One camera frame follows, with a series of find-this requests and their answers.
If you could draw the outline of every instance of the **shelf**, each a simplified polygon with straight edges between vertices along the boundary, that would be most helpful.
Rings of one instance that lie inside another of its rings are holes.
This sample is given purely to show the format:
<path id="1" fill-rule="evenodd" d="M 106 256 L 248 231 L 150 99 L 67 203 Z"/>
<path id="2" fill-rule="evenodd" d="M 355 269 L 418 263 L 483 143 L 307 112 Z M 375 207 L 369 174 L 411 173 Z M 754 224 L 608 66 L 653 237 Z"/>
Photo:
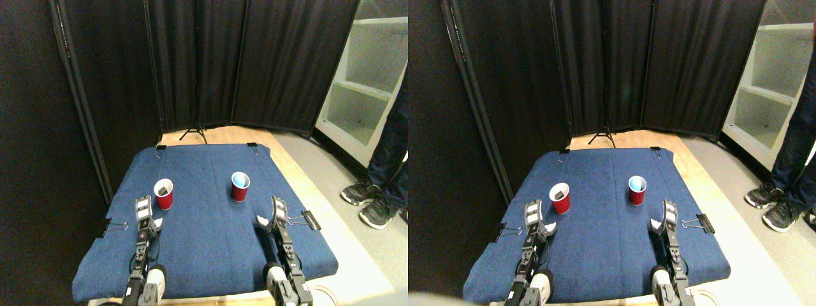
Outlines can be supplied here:
<path id="1" fill-rule="evenodd" d="M 745 91 L 748 91 L 748 92 L 750 92 L 750 93 L 752 93 L 754 95 L 761 95 L 761 96 L 764 96 L 765 98 L 777 101 L 777 102 L 779 102 L 781 104 L 785 104 L 785 105 L 788 105 L 788 106 L 790 106 L 793 103 L 793 97 L 791 97 L 789 95 L 783 95 L 783 94 L 780 94 L 780 93 L 778 93 L 776 91 L 771 91 L 771 90 L 768 90 L 768 89 L 765 89 L 765 88 L 762 88 L 762 87 L 751 86 L 751 85 L 740 85 L 739 88 L 743 89 Z"/>
<path id="2" fill-rule="evenodd" d="M 377 99 L 388 101 L 388 93 L 382 92 L 377 90 L 376 88 L 368 87 L 362 84 L 358 84 L 355 82 L 350 81 L 335 81 L 335 84 L 345 87 L 347 89 L 359 92 L 363 95 L 370 95 Z"/>
<path id="3" fill-rule="evenodd" d="M 813 31 L 814 24 L 772 24 L 762 25 L 758 29 L 758 33 L 806 41 L 813 39 Z"/>
<path id="4" fill-rule="evenodd" d="M 394 35 L 408 35 L 408 17 L 354 20 L 354 27 Z"/>

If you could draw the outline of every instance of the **person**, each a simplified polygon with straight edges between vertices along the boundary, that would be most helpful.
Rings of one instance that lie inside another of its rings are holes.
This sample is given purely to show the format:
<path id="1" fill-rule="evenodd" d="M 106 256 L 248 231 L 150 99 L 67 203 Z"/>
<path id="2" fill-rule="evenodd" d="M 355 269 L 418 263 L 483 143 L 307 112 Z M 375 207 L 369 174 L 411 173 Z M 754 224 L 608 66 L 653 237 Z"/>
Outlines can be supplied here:
<path id="1" fill-rule="evenodd" d="M 799 103 L 793 111 L 782 148 L 771 170 L 771 181 L 745 195 L 745 202 L 755 208 L 764 209 L 775 203 L 762 215 L 762 221 L 777 232 L 787 232 L 807 210 L 810 211 L 805 220 L 816 224 L 816 161 L 807 162 L 814 143 L 816 58 L 811 54 Z"/>
<path id="2" fill-rule="evenodd" d="M 408 158 L 408 90 L 397 94 L 386 117 L 383 134 L 368 164 L 367 180 L 361 180 L 340 192 L 355 206 L 369 204 L 360 211 L 360 219 L 372 228 L 383 229 L 399 211 L 408 209 L 406 199 Z"/>

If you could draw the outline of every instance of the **red cup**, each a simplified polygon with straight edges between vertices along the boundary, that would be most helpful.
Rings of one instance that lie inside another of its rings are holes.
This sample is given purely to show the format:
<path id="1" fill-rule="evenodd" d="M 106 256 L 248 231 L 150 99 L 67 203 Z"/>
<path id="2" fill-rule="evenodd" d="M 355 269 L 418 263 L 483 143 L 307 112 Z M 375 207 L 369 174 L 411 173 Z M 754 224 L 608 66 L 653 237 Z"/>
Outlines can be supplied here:
<path id="1" fill-rule="evenodd" d="M 246 191 L 250 187 L 250 177 L 243 172 L 235 172 L 229 180 L 233 182 L 233 199 L 243 202 L 246 198 Z"/>
<path id="2" fill-rule="evenodd" d="M 641 186 L 640 191 L 635 191 L 634 189 L 632 189 L 633 180 L 640 181 Z M 627 186 L 629 186 L 629 201 L 632 202 L 632 204 L 635 204 L 635 206 L 640 205 L 643 202 L 643 196 L 646 194 L 646 180 L 644 180 L 642 177 L 638 175 L 635 175 L 629 178 Z"/>
<path id="3" fill-rule="evenodd" d="M 173 206 L 173 181 L 161 179 L 153 186 L 153 194 L 156 195 L 156 202 L 163 210 L 169 210 Z"/>
<path id="4" fill-rule="evenodd" d="M 570 186 L 558 183 L 550 189 L 550 201 L 558 215 L 564 215 L 570 209 Z"/>

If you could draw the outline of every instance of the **gray floor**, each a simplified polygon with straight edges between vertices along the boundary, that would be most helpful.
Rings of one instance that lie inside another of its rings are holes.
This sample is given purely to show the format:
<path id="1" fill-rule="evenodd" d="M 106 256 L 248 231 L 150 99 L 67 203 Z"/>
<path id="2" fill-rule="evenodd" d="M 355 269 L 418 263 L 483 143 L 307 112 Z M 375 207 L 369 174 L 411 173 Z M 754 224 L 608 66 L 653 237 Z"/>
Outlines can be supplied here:
<path id="1" fill-rule="evenodd" d="M 358 216 L 362 207 L 348 204 L 339 195 L 340 190 L 357 181 L 354 176 L 315 143 L 288 132 L 273 131 L 273 134 L 343 218 L 397 295 L 403 297 L 393 300 L 405 301 L 408 292 L 408 224 L 399 217 L 382 230 L 362 223 Z"/>
<path id="2" fill-rule="evenodd" d="M 767 209 L 757 210 L 743 200 L 745 193 L 761 182 L 723 148 L 697 136 L 681 138 L 754 232 L 802 303 L 816 305 L 816 231 L 802 219 L 787 233 L 777 233 L 765 226 L 761 216 Z"/>

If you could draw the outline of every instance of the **shoe sole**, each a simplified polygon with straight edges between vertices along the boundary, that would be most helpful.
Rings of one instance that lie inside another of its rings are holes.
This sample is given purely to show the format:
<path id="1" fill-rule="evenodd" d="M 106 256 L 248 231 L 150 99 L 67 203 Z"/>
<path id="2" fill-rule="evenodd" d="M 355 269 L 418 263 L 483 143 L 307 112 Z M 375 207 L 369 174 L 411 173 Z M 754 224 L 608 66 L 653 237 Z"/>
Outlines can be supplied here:
<path id="1" fill-rule="evenodd" d="M 356 202 L 356 201 L 352 200 L 350 197 L 346 196 L 346 193 L 344 193 L 342 191 L 340 192 L 340 197 L 342 197 L 344 200 L 346 200 L 346 202 L 348 202 L 348 204 L 351 204 L 351 205 L 354 205 L 354 206 L 360 206 L 360 205 L 363 205 L 363 204 L 371 204 L 371 202 L 374 201 L 373 198 L 368 198 L 368 199 L 363 200 L 363 202 Z"/>
<path id="2" fill-rule="evenodd" d="M 788 225 L 786 228 L 777 228 L 773 224 L 771 224 L 770 220 L 768 220 L 768 218 L 765 218 L 764 215 L 762 216 L 762 221 L 765 222 L 765 225 L 768 225 L 769 228 L 773 229 L 774 231 L 780 232 L 780 233 L 787 232 L 788 229 L 791 229 L 791 226 L 793 226 L 793 224 L 796 223 L 796 220 L 793 220 L 793 222 L 791 222 L 791 225 Z"/>
<path id="3" fill-rule="evenodd" d="M 751 201 L 751 199 L 748 198 L 747 194 L 745 195 L 745 202 L 747 202 L 748 205 L 753 206 L 756 209 L 765 209 L 766 207 L 768 207 L 768 205 L 770 205 L 770 203 L 773 203 L 773 202 L 768 202 L 768 203 L 766 203 L 764 205 L 756 204 L 754 201 Z"/>
<path id="4" fill-rule="evenodd" d="M 368 226 L 371 226 L 372 228 L 383 229 L 383 228 L 385 228 L 386 225 L 388 225 L 388 222 L 391 222 L 391 220 L 393 220 L 394 218 L 388 219 L 388 221 L 386 221 L 385 224 L 383 224 L 383 225 L 377 225 L 377 224 L 371 223 L 371 221 L 368 220 L 368 217 L 366 217 L 366 215 L 363 215 L 362 211 L 361 211 L 360 212 L 360 219 L 362 219 L 363 222 L 365 222 L 366 224 L 368 224 Z"/>

